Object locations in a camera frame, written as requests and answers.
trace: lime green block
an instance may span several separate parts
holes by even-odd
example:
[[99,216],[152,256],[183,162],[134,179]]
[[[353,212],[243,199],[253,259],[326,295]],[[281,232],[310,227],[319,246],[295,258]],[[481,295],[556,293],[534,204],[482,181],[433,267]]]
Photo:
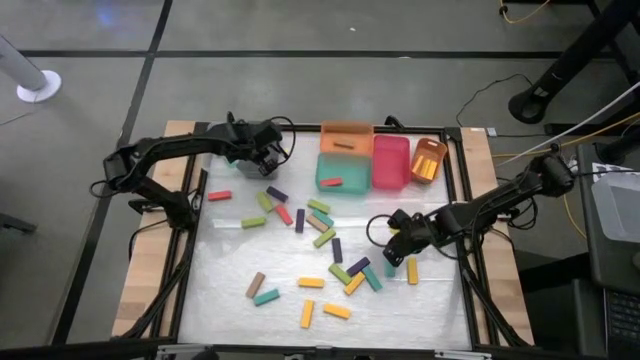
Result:
[[327,230],[324,234],[320,235],[317,239],[313,241],[313,245],[316,247],[320,247],[324,245],[327,241],[331,240],[332,237],[336,236],[336,231],[333,229]]
[[259,192],[258,195],[256,195],[256,199],[264,211],[271,212],[271,210],[273,210],[273,204],[271,203],[271,200],[269,200],[269,197],[267,197],[266,193]]
[[329,271],[338,278],[338,280],[342,281],[343,284],[349,285],[351,282],[351,276],[344,272],[337,264],[331,264],[329,266]]
[[262,226],[267,222],[266,217],[252,218],[252,219],[244,219],[242,220],[242,228],[248,229],[251,227]]
[[313,200],[313,199],[309,200],[309,202],[307,203],[307,206],[312,208],[312,209],[316,209],[318,211],[322,211],[325,214],[328,214],[329,210],[331,209],[329,207],[329,205],[323,204],[320,201]]

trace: plastic bin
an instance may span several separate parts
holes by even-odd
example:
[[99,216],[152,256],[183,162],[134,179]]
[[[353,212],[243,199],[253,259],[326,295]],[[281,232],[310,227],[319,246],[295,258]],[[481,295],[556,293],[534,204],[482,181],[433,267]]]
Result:
[[402,190],[411,181],[409,139],[377,135],[373,139],[373,187]]
[[373,126],[353,121],[324,121],[320,134],[320,152],[371,157]]
[[[320,181],[342,178],[341,186],[322,186]],[[366,194],[371,189],[371,158],[321,153],[316,166],[318,190],[343,194]]]
[[430,184],[438,177],[438,170],[447,151],[447,145],[439,141],[420,139],[411,161],[412,179],[422,184]]

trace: gray floor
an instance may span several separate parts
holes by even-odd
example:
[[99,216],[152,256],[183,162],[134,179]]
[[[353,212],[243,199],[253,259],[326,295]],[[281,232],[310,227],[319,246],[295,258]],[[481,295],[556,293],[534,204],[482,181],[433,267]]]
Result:
[[[0,34],[20,49],[146,50],[161,0],[0,2]],[[509,26],[489,0],[182,0],[175,1],[161,50],[424,50],[561,51],[591,21],[584,7],[552,6]],[[530,6],[514,5],[512,16]],[[636,40],[625,33],[625,39]],[[625,48],[638,49],[625,43]],[[36,235],[0,236],[0,347],[49,341],[95,199],[101,160],[115,146],[144,59],[36,58],[58,71],[63,90],[43,105],[25,105],[0,75],[0,211],[38,223]],[[455,114],[487,83],[523,73],[532,80],[552,60],[367,58],[158,58],[154,61],[132,139],[162,134],[167,120],[223,120],[226,111],[260,120],[361,119],[380,124],[393,114],[405,124],[455,126]],[[560,93],[545,122],[576,122],[628,85],[611,61],[592,62]],[[501,133],[540,133],[511,118],[506,102],[526,88],[512,80],[483,93],[461,120]],[[495,153],[518,152],[544,138],[491,140]],[[516,162],[498,169],[510,176]],[[127,240],[139,216],[113,199],[69,341],[107,339],[127,270]],[[582,222],[577,191],[570,194]],[[585,251],[561,201],[541,199],[538,226],[513,232],[527,267],[543,258]]]

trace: red block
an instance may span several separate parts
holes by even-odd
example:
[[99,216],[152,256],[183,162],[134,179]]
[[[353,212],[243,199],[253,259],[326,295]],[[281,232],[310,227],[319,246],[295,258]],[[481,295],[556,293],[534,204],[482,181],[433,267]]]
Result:
[[209,201],[231,199],[231,191],[218,191],[214,193],[209,193],[208,198],[209,198]]
[[331,178],[320,180],[322,186],[340,186],[342,185],[342,178]]
[[277,205],[274,209],[276,210],[278,215],[280,215],[280,218],[285,224],[293,224],[293,220],[291,219],[291,216],[289,216],[289,213],[287,212],[287,209],[284,207],[284,205]]

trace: yellow cable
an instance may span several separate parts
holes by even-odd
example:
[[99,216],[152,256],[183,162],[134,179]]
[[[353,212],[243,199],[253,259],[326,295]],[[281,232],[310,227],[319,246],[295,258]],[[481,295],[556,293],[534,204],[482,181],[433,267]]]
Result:
[[[622,124],[622,123],[624,123],[624,122],[630,121],[630,120],[635,120],[635,119],[636,119],[636,118],[638,118],[638,117],[640,117],[640,112],[637,112],[637,113],[635,113],[635,114],[633,114],[633,115],[631,115],[631,116],[629,116],[629,117],[627,117],[627,118],[625,118],[625,119],[623,119],[623,120],[618,121],[617,123],[611,124],[611,125],[609,125],[609,126],[607,126],[607,127],[604,127],[604,128],[602,128],[602,129],[600,129],[600,130],[598,130],[598,131],[592,132],[592,133],[591,133],[591,134],[589,134],[589,135],[585,135],[585,136],[583,136],[583,137],[581,137],[581,138],[577,138],[577,139],[574,139],[574,140],[568,141],[568,142],[566,142],[566,143],[564,143],[564,144],[560,144],[560,146],[561,146],[561,148],[562,148],[562,147],[567,147],[567,146],[569,146],[569,145],[577,144],[577,143],[582,142],[582,141],[584,141],[584,140],[587,140],[587,139],[589,139],[589,138],[591,138],[591,137],[594,137],[594,136],[596,136],[596,135],[598,135],[598,134],[600,134],[600,133],[602,133],[602,132],[605,132],[605,131],[607,131],[607,130],[611,129],[612,127],[614,127],[614,126],[618,126],[618,125],[620,125],[620,124]],[[547,151],[549,151],[549,149],[547,149],[547,150],[532,151],[532,152],[530,152],[530,153],[526,154],[525,156],[532,156],[532,155],[544,154],[544,153],[546,153]],[[492,157],[492,158],[502,158],[502,157],[514,157],[514,156],[518,156],[518,155],[520,155],[520,154],[495,154],[495,155],[492,155],[491,157]]]
[[569,209],[569,201],[567,201],[567,194],[562,195],[562,199],[564,200],[564,208],[567,210],[567,216],[569,217],[569,221],[571,221],[571,224],[573,224],[573,227],[576,229],[576,231],[580,235],[582,235],[584,239],[586,239],[587,235],[584,234],[584,232],[580,229],[576,221],[573,219],[573,216],[571,215],[571,210]]
[[[547,1],[545,1],[542,5],[538,6],[538,8],[536,8],[535,10],[533,10],[529,15],[527,15],[527,16],[525,16],[525,17],[521,18],[521,19],[518,19],[518,20],[511,20],[511,19],[509,19],[509,17],[507,16],[507,12],[506,12],[506,11],[504,11],[504,12],[502,13],[502,17],[504,18],[504,20],[505,20],[506,22],[508,22],[508,23],[509,23],[509,24],[511,24],[511,25],[518,24],[518,23],[521,23],[521,22],[524,22],[524,21],[528,20],[530,17],[532,17],[533,15],[535,15],[538,11],[542,10],[542,8],[543,8],[543,7],[547,6],[550,2],[551,2],[551,0],[547,0]],[[500,0],[500,8],[503,8],[503,7],[504,7],[504,1],[503,1],[503,0]]]

